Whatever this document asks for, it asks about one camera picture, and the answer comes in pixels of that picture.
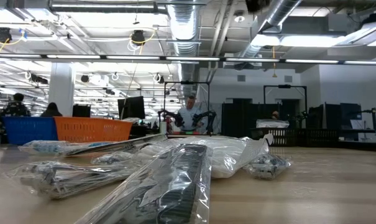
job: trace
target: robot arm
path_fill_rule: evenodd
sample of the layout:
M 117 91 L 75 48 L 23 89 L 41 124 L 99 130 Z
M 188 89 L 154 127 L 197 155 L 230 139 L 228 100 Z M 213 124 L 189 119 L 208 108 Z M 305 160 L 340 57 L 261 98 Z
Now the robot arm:
M 214 111 L 207 111 L 201 114 L 195 114 L 193 116 L 193 126 L 197 126 L 201 119 L 203 119 L 204 117 L 208 117 L 206 130 L 207 130 L 207 133 L 212 133 L 214 131 L 213 123 L 214 123 L 215 116 L 217 116 L 217 114 Z
M 166 117 L 166 116 L 171 116 L 172 118 L 174 118 L 175 119 L 175 125 L 177 126 L 177 127 L 181 127 L 181 126 L 183 126 L 183 124 L 185 123 L 185 122 L 183 122 L 183 118 L 182 118 L 182 116 L 181 116 L 181 114 L 180 113 L 177 113 L 177 114 L 175 114 L 175 113 L 171 113 L 171 112 L 169 112 L 169 111 L 167 111 L 167 110 L 165 110 L 165 109 L 162 109 L 162 110 L 160 110 L 159 112 L 157 112 L 158 113 L 158 121 L 159 121 L 159 123 L 161 122 L 161 114 L 162 113 L 164 113 L 164 116 L 163 117 Z

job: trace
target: table surface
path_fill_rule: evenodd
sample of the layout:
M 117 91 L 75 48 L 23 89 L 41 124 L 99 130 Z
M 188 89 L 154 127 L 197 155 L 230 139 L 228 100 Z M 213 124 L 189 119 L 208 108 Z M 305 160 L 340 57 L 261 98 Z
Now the table surface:
M 210 223 L 376 223 L 376 152 L 272 148 L 294 164 L 275 180 L 243 171 L 211 181 Z M 43 157 L 0 146 L 0 223 L 74 223 L 118 184 L 66 198 L 38 198 L 2 177 Z

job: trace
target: ventilation pipe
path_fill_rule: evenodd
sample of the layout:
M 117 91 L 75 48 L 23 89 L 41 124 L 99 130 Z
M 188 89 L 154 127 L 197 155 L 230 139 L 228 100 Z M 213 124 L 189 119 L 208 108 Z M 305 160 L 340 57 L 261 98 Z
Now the ventilation pipe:
M 174 40 L 181 40 L 174 44 L 177 56 L 197 56 L 198 45 L 194 43 L 183 43 L 183 41 L 195 40 L 198 30 L 199 6 L 192 5 L 168 5 L 170 16 L 170 28 Z M 180 81 L 196 81 L 194 77 L 197 72 L 196 64 L 180 63 L 178 65 L 178 76 Z M 182 86 L 183 96 L 194 95 L 193 85 Z
M 269 6 L 265 21 L 259 27 L 258 32 L 271 27 L 278 27 L 281 30 L 283 22 L 301 2 L 302 0 L 273 0 Z M 255 57 L 262 47 L 263 45 L 253 38 L 252 42 L 239 54 L 239 57 Z M 235 69 L 243 69 L 244 65 L 241 65 L 235 65 Z

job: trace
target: computer monitor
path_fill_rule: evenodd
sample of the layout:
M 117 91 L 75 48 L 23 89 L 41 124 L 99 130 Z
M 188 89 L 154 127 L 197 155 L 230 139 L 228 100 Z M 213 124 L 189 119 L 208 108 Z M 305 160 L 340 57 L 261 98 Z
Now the computer monitor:
M 145 105 L 144 105 L 143 96 L 121 99 L 121 100 L 118 100 L 117 103 L 119 106 L 120 119 L 125 119 L 125 118 L 145 119 Z

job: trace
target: person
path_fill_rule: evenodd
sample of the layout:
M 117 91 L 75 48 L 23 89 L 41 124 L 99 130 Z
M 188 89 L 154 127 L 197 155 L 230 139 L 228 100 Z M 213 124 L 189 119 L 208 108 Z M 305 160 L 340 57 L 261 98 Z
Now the person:
M 43 118 L 51 118 L 53 116 L 62 116 L 56 103 L 48 104 L 47 109 L 40 115 Z
M 195 114 L 201 114 L 201 110 L 195 106 L 195 97 L 189 96 L 186 99 L 186 108 L 181 108 L 178 113 L 183 118 L 183 125 L 179 127 L 181 131 L 195 131 L 196 129 L 204 126 L 205 119 L 203 118 L 201 121 L 198 122 L 196 126 L 193 126 L 193 116 Z
M 274 112 L 272 113 L 272 119 L 277 119 L 277 120 L 279 120 L 279 112 L 278 112 L 278 111 L 274 111 Z
M 30 111 L 23 104 L 24 95 L 16 93 L 14 95 L 14 101 L 11 101 L 0 112 L 1 116 L 30 116 Z

